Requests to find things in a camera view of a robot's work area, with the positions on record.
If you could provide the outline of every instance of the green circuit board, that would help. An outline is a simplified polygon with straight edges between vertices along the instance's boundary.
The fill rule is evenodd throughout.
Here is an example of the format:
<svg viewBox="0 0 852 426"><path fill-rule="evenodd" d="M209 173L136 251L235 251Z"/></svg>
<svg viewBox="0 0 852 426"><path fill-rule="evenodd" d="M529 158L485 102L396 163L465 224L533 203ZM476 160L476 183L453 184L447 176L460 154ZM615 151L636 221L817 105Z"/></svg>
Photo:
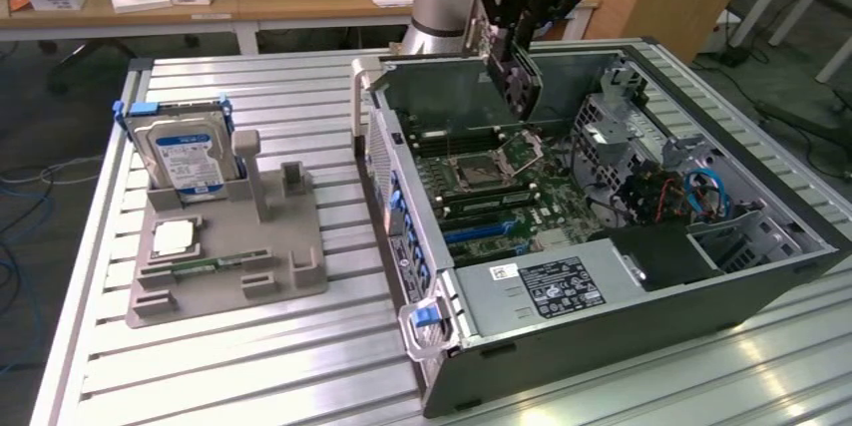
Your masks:
<svg viewBox="0 0 852 426"><path fill-rule="evenodd" d="M448 245L456 266L583 243L603 229L585 192L548 142L515 134L495 150L416 157L444 238L456 231L512 222L507 234Z"/></svg>

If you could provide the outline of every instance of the wooden table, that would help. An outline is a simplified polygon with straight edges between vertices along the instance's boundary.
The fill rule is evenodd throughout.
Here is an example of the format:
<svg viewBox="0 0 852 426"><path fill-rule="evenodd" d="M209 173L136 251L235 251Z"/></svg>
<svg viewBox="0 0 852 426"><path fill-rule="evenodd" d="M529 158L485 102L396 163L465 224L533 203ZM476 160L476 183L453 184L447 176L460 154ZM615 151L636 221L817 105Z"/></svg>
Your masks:
<svg viewBox="0 0 852 426"><path fill-rule="evenodd" d="M596 4L583 2L563 38L581 38ZM87 0L73 12L8 12L0 0L0 41L233 32L241 53L256 55L261 30L405 25L411 14L411 7L381 8L372 0L215 0L129 14L116 14L109 0Z"/></svg>

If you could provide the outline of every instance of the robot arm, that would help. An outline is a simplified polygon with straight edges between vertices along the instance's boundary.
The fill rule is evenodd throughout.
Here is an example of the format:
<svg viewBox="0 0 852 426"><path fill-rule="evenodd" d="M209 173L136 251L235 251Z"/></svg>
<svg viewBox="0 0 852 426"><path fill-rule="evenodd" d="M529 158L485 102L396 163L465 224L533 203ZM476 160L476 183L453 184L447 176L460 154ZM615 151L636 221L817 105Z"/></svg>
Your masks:
<svg viewBox="0 0 852 426"><path fill-rule="evenodd" d="M527 55L533 32L564 18L580 1L476 0L479 14L471 19L465 45L484 55L493 84L520 120L529 117L541 89Z"/></svg>

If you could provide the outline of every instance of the white label sticker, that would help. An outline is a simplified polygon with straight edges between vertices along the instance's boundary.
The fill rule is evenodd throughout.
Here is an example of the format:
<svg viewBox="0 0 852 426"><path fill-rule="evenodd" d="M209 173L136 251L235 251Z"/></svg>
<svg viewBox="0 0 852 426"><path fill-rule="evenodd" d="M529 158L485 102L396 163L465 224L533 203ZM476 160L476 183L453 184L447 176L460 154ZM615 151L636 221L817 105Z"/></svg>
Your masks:
<svg viewBox="0 0 852 426"><path fill-rule="evenodd" d="M207 134L163 137L157 149L175 190L205 194L225 182L219 162L208 155L213 141Z"/></svg>
<svg viewBox="0 0 852 426"><path fill-rule="evenodd" d="M516 263L501 264L500 266L492 266L489 270L491 270L491 277L493 278L493 281L517 277Z"/></svg>
<svg viewBox="0 0 852 426"><path fill-rule="evenodd" d="M228 20L231 14L192 14L192 20Z"/></svg>

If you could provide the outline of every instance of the aluminum table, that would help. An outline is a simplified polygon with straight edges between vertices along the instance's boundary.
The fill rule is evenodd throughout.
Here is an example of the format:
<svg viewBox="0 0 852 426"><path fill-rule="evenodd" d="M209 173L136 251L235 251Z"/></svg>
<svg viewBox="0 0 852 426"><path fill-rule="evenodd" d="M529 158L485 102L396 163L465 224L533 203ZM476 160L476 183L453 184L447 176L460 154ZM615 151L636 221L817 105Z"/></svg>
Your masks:
<svg viewBox="0 0 852 426"><path fill-rule="evenodd" d="M640 49L852 235L845 200L669 54ZM351 63L383 52L159 60L151 70L129 73L124 102L203 101L225 93L237 128L261 132L261 168L305 163L317 185L331 288L131 329L123 317L148 175L113 129L32 424L835 424L852 418L847 262L731 330L463 414L423 419L351 150ZM683 133L681 114L659 92L648 97L657 118ZM581 347L565 345L565 354L581 354Z"/></svg>

